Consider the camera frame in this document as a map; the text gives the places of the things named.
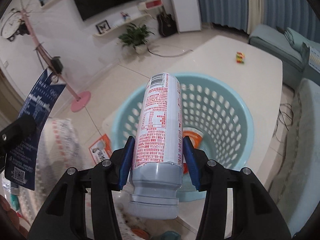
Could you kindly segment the white red-print plastic bottle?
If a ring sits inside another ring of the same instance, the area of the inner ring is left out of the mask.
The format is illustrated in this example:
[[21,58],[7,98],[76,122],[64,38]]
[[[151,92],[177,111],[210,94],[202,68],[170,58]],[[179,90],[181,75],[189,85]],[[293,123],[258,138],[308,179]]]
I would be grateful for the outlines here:
[[148,82],[136,134],[130,182],[130,215],[175,219],[177,191],[183,183],[181,85],[171,74],[159,73]]

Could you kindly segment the orange white leaflet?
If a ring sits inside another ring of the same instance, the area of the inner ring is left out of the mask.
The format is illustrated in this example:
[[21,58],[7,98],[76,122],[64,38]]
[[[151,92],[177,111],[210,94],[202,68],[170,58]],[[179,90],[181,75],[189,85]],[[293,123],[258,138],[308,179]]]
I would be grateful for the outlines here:
[[112,149],[111,141],[107,134],[103,134],[92,146],[90,146],[89,152],[95,164],[98,164],[105,159],[110,159]]

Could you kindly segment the striped woven sofa cover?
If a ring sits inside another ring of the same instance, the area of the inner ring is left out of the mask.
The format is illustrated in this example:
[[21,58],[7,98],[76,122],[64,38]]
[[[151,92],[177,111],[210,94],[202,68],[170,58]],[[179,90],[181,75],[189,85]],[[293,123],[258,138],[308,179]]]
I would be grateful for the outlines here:
[[41,132],[37,150],[35,190],[20,187],[18,202],[22,217],[33,224],[41,206],[69,167],[79,171],[95,166],[90,152],[80,145],[69,119],[50,118]]

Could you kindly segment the light blue laundry basket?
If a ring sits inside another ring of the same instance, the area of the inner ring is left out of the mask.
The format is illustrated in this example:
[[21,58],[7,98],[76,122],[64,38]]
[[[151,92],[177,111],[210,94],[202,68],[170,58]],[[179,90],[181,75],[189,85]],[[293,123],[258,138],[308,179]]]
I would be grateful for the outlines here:
[[[208,75],[175,74],[181,84],[183,128],[195,128],[202,135],[198,148],[208,159],[227,169],[240,171],[252,151],[254,125],[241,96],[230,86]],[[146,85],[135,90],[117,111],[112,125],[112,150],[123,148],[129,136],[136,136]],[[203,199],[191,183],[189,173],[177,192],[180,202]]]

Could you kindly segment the pink coat rack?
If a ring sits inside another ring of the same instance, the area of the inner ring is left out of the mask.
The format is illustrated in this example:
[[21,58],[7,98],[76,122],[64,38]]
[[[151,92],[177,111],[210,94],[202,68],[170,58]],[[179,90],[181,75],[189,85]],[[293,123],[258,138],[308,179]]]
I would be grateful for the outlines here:
[[59,80],[66,83],[67,90],[72,94],[74,97],[72,103],[71,103],[71,111],[73,113],[79,112],[80,110],[86,108],[86,105],[89,103],[89,100],[91,98],[91,93],[89,91],[81,92],[80,94],[77,94],[73,88],[67,83],[67,81],[64,79],[62,75],[63,65],[61,64],[60,58],[58,56],[51,57],[49,53],[44,49],[43,45],[39,42],[39,39],[37,38],[35,31],[33,30],[33,27],[29,21],[29,16],[26,11],[26,8],[23,5],[22,0],[21,2],[21,16],[22,20],[25,22],[25,25],[29,31],[29,34],[35,43],[35,51],[40,55],[40,57],[43,58],[45,63],[48,65],[49,69],[58,77]]

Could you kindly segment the colourful small toy block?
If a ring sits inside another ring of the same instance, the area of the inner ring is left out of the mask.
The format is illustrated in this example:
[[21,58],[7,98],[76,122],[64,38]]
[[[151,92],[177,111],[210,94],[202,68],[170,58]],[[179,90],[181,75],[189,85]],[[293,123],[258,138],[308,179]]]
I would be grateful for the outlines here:
[[236,52],[236,62],[237,63],[241,63],[241,64],[244,64],[245,62],[245,55],[241,52]]

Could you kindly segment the potted green plant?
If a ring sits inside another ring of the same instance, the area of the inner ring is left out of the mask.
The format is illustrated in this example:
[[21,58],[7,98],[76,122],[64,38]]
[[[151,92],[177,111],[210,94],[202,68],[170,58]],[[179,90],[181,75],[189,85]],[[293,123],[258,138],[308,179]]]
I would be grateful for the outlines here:
[[143,55],[148,50],[148,38],[153,32],[146,24],[136,25],[129,23],[126,31],[118,36],[122,47],[132,47],[138,55]]

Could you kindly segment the black acoustic guitar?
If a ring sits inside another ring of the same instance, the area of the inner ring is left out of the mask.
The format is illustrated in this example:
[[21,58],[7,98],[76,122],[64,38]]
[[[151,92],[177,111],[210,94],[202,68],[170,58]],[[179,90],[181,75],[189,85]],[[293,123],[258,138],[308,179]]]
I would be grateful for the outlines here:
[[169,37],[177,33],[177,25],[171,14],[167,14],[164,5],[157,15],[158,32],[161,37]]

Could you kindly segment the framed butterfly picture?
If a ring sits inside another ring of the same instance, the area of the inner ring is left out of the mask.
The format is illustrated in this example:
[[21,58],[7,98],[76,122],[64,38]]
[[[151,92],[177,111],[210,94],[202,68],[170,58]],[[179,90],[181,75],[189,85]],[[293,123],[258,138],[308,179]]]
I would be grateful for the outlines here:
[[95,25],[99,34],[104,34],[111,29],[107,20],[103,20],[102,22]]

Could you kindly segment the teal sofa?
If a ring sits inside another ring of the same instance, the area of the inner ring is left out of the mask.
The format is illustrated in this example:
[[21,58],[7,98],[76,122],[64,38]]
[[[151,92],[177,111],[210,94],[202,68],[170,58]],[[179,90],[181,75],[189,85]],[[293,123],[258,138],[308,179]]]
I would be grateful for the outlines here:
[[319,85],[319,43],[289,27],[274,29],[264,24],[256,26],[248,42],[282,61],[285,85],[295,90],[303,78]]

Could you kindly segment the white refrigerator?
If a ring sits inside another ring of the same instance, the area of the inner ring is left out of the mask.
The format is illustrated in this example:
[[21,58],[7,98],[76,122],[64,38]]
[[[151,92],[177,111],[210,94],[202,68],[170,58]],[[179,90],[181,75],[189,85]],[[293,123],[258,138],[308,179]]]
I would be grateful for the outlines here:
[[171,0],[179,33],[201,31],[198,0]]

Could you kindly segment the blue window curtain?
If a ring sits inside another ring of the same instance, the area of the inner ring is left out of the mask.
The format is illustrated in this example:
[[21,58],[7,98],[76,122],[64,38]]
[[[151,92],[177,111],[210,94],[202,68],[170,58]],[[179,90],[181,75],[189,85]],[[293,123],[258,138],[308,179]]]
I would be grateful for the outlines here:
[[307,0],[199,0],[204,23],[250,34],[257,25],[291,28],[319,42],[319,19]]

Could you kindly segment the round wall clock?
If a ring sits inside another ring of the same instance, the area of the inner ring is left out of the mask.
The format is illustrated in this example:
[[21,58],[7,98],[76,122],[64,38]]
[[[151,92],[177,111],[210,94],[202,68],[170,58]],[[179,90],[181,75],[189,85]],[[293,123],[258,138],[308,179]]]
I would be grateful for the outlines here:
[[21,24],[21,12],[19,10],[9,12],[7,18],[1,25],[1,37],[12,42]]

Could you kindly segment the white curved wall shelf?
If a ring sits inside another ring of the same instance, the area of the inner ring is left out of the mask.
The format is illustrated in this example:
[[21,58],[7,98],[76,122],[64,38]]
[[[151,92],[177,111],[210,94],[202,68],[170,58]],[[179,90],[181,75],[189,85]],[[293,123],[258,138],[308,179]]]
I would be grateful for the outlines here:
[[144,19],[147,19],[147,18],[152,18],[152,15],[150,15],[150,14],[141,14],[141,15],[139,15],[139,16],[137,16],[137,17],[134,17],[134,18],[130,18],[129,20],[127,20],[127,21],[125,21],[125,22],[122,22],[122,23],[119,23],[119,24],[116,24],[116,25],[114,25],[114,26],[112,26],[110,29],[108,29],[107,31],[105,31],[105,32],[103,32],[103,33],[96,33],[96,34],[93,34],[92,36],[93,37],[103,37],[103,36],[105,36],[106,34],[109,34],[109,33],[111,33],[112,31],[114,31],[114,30],[116,30],[116,29],[119,29],[119,28],[121,28],[121,27],[123,27],[123,26],[126,26],[126,25],[128,25],[128,24],[130,24],[130,23],[133,23],[133,22],[135,22],[135,21],[137,21],[137,20],[144,20]]

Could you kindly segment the red white wall box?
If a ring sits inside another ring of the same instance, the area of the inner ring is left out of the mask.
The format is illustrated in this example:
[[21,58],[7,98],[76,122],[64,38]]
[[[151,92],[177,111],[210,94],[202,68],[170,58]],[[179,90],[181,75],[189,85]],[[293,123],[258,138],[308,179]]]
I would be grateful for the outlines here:
[[140,11],[148,11],[148,10],[160,8],[162,7],[162,5],[163,5],[162,0],[146,0],[138,4],[138,9]]

